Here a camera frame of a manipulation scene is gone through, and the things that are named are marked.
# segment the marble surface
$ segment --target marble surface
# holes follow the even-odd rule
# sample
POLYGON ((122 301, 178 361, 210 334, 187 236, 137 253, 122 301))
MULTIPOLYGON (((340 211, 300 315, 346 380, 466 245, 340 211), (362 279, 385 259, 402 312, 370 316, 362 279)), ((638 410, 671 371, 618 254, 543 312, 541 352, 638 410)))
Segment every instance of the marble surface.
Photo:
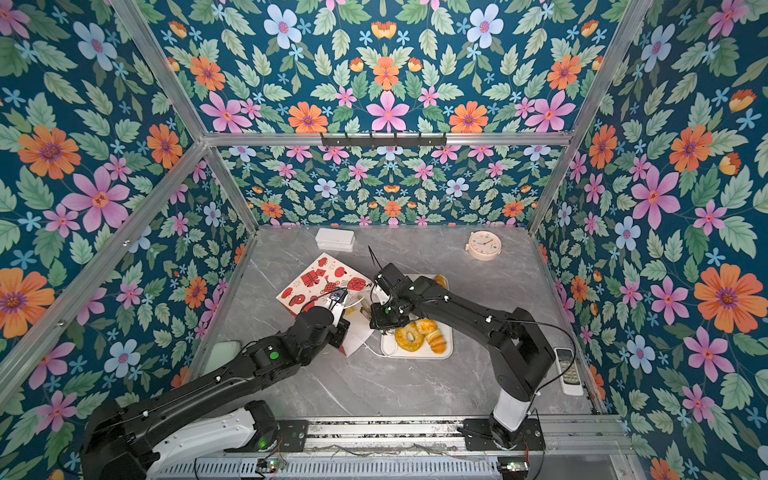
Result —
MULTIPOLYGON (((502 253, 491 262, 465 251, 471 227, 356 229, 355 250, 328 252, 350 267, 373 276, 367 246, 382 265, 390 261, 403 273, 441 273, 451 291, 480 305, 512 311, 527 309, 538 322, 559 324, 544 274, 528 235, 521 228, 497 228, 502 253)), ((285 330, 293 317, 275 300, 306 265, 321 253, 317 228, 264 228, 234 304, 217 340, 253 339, 285 330)), ((571 346, 562 332, 542 328, 553 347, 571 346)), ((367 344, 379 352, 379 333, 367 344)), ((484 415, 493 410, 499 386, 488 350, 454 330, 454 350, 447 359, 388 359, 360 348, 345 357, 331 346, 295 376, 254 396, 238 399, 230 411, 251 399, 264 399, 278 417, 336 415, 484 415)), ((553 366, 548 378, 555 376, 553 366)), ((553 382, 535 400, 540 413, 590 413, 586 396, 566 396, 553 382)))

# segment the blue floral wallpaper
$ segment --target blue floral wallpaper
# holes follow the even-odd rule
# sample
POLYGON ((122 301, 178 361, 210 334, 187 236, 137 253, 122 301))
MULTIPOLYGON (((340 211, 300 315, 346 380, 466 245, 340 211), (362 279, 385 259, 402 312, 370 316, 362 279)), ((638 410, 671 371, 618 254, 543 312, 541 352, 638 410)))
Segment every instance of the blue floral wallpaper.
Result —
POLYGON ((536 232, 654 480, 768 476, 766 14, 652 9, 536 232))
POLYGON ((189 144, 111 8, 92 5, 0 2, 0 359, 189 144))
POLYGON ((262 224, 524 227, 560 150, 475 145, 363 152, 289 145, 221 153, 262 224))
POLYGON ((77 478, 96 407, 181 385, 246 242, 201 161, 5 407, 0 478, 77 478))
POLYGON ((194 0, 152 27, 210 131, 543 132, 573 124, 626 4, 194 0))

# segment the clock face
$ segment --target clock face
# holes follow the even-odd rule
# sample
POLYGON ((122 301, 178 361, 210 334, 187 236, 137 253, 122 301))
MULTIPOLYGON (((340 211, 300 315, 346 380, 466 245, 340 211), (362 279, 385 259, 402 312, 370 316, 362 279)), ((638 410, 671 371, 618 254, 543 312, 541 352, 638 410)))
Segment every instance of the clock face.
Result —
POLYGON ((469 246, 484 255, 495 255, 502 248, 502 242, 492 233, 475 232, 469 238, 469 246))

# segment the alarm clock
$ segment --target alarm clock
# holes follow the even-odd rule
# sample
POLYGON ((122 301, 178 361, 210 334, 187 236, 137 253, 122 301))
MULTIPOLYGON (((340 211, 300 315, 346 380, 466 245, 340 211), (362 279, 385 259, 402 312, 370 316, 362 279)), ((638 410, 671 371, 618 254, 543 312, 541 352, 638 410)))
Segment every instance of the alarm clock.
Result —
POLYGON ((484 230, 472 232, 464 250, 477 260, 487 262, 495 259, 502 252, 502 241, 491 232, 484 230))

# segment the orange flower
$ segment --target orange flower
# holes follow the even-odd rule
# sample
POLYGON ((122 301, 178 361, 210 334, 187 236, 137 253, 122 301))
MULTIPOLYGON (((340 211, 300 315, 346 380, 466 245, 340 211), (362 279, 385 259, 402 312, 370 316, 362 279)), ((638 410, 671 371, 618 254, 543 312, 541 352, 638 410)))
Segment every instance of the orange flower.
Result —
POLYGON ((728 107, 731 111, 742 111, 744 108, 749 107, 756 99, 757 95, 751 90, 739 90, 730 98, 728 107))
POLYGON ((18 151, 22 162, 32 164, 29 170, 41 177, 47 174, 50 178, 59 180, 64 178, 64 174, 74 172, 73 165, 80 164, 80 155, 74 153, 80 150, 80 147, 56 127, 49 131, 46 127, 38 125, 34 135, 30 137, 23 134, 18 143, 23 147, 18 151))
POLYGON ((670 468, 670 464, 663 458, 654 458, 650 461, 650 476, 654 480, 680 480, 680 475, 670 468))
POLYGON ((300 101, 298 108, 291 107, 288 113, 291 115, 288 123, 296 128, 298 134, 324 134, 328 131, 328 119, 320 114, 322 112, 316 105, 310 107, 310 104, 300 101))
POLYGON ((680 138, 674 139, 674 152, 670 155, 670 163, 674 165, 675 170, 682 172, 687 168, 692 172, 699 167, 699 162, 710 156, 712 134, 704 133, 706 130, 707 127, 703 125, 697 125, 695 129, 688 127, 680 134, 680 138))
POLYGON ((603 386, 605 386, 605 380, 603 380, 603 376, 598 373, 598 369, 594 365, 589 365, 589 373, 592 374, 594 384, 598 388, 598 395, 601 399, 605 400, 605 389, 603 388, 603 386))
POLYGON ((476 101, 468 101, 466 107, 459 105, 455 113, 449 120, 453 125, 451 131, 455 134, 479 134, 482 132, 481 127, 488 124, 488 117, 485 116, 488 110, 482 105, 478 107, 476 101))
POLYGON ((743 333, 757 329, 753 315, 768 315, 768 300, 753 295, 763 291, 763 284, 754 273, 741 275, 737 265, 724 263, 718 273, 714 267, 701 274, 704 283, 697 283, 694 296, 699 300, 699 312, 704 319, 715 319, 715 328, 733 333, 735 323, 743 333))
POLYGON ((216 62, 208 61, 208 57, 192 57, 190 71, 196 75, 197 83, 204 85, 208 90, 216 91, 224 89, 227 79, 221 73, 221 67, 216 62))
POLYGON ((556 61, 552 65, 552 71, 547 75, 549 87, 553 90, 565 90, 565 88, 576 81, 576 75, 581 72, 581 59, 578 56, 571 57, 565 55, 561 61, 556 61))
POLYGON ((408 69, 410 71, 417 72, 421 70, 423 67, 424 65, 422 65, 422 61, 419 60, 418 58, 411 57, 411 59, 408 60, 408 69))
POLYGON ((174 379, 170 381, 170 386, 174 387, 175 389, 179 388, 184 384, 184 382, 187 381, 187 377, 190 374, 190 367, 184 366, 179 371, 178 375, 174 375, 174 379))
POLYGON ((584 279, 579 275, 575 276, 571 281, 571 293, 574 294, 574 299, 577 302, 585 301, 587 299, 588 291, 589 287, 587 286, 586 282, 584 282, 584 279))
POLYGON ((147 146, 152 149, 152 158, 170 170, 182 154, 179 137, 166 124, 152 125, 149 133, 151 136, 147 137, 147 146))
POLYGON ((581 27, 581 36, 588 37, 589 35, 592 35, 594 31, 598 29, 599 24, 600 22, 597 20, 590 20, 585 23, 584 26, 581 27))
POLYGON ((392 22, 373 22, 371 31, 376 38, 392 38, 397 32, 397 24, 392 22))
POLYGON ((614 136, 616 129, 613 126, 603 125, 599 132, 592 137, 592 146, 589 147, 589 163, 592 167, 603 168, 614 157, 614 148, 618 145, 618 139, 614 136))
POLYGON ((187 297, 184 302, 190 306, 190 308, 197 308, 203 304, 205 300, 205 294, 208 293, 207 282, 203 280, 202 276, 197 276, 190 281, 190 285, 187 287, 187 297))
POLYGON ((739 170, 741 170, 741 159, 739 159, 739 154, 735 151, 729 153, 720 161, 720 171, 726 175, 738 174, 739 170))
POLYGON ((373 80, 384 90, 392 90, 392 86, 397 85, 399 79, 400 67, 395 65, 392 57, 381 57, 379 64, 373 67, 373 74, 376 76, 373 80))
POLYGON ((351 71, 362 71, 362 59, 360 57, 353 58, 349 63, 349 69, 351 71))
POLYGON ((47 282, 37 272, 25 278, 20 268, 0 270, 0 328, 5 338, 27 333, 27 323, 35 325, 45 313, 42 306, 53 303, 53 289, 43 288, 47 282))
POLYGON ((270 218, 280 218, 283 216, 283 208, 273 202, 264 202, 261 204, 261 210, 270 218))
POLYGON ((186 38, 187 37, 187 27, 183 26, 181 23, 176 22, 175 20, 168 24, 168 27, 170 30, 176 34, 178 38, 186 38))
POLYGON ((402 207, 397 202, 389 202, 384 207, 384 213, 394 218, 402 213, 402 207))
POLYGON ((523 213, 524 208, 525 205, 523 205, 522 202, 510 202, 504 205, 504 210, 502 210, 502 213, 505 217, 516 217, 523 213))
POLYGON ((243 258, 243 253, 245 253, 245 243, 241 243, 235 249, 235 265, 240 263, 240 259, 243 258))

